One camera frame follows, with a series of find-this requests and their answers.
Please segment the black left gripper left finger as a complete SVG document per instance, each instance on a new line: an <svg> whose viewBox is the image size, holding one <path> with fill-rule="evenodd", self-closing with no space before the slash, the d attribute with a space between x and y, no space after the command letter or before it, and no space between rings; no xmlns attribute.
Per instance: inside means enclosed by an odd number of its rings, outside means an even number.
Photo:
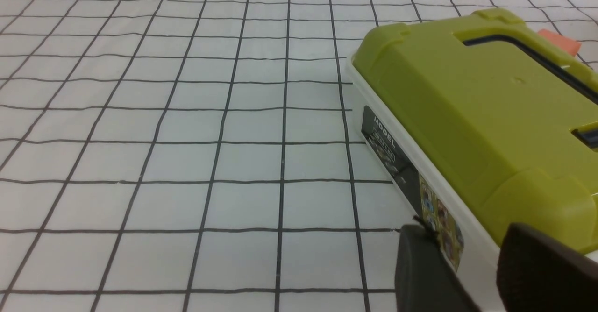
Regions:
<svg viewBox="0 0 598 312"><path fill-rule="evenodd" d="M398 312L478 312L424 227L404 225L395 270Z"/></svg>

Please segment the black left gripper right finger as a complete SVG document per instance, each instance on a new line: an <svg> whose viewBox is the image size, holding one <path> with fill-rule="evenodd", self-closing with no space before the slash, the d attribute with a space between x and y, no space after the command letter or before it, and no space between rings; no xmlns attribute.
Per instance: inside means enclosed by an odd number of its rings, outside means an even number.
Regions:
<svg viewBox="0 0 598 312"><path fill-rule="evenodd" d="M598 309L597 263L524 223L507 229L496 286L507 312Z"/></svg>

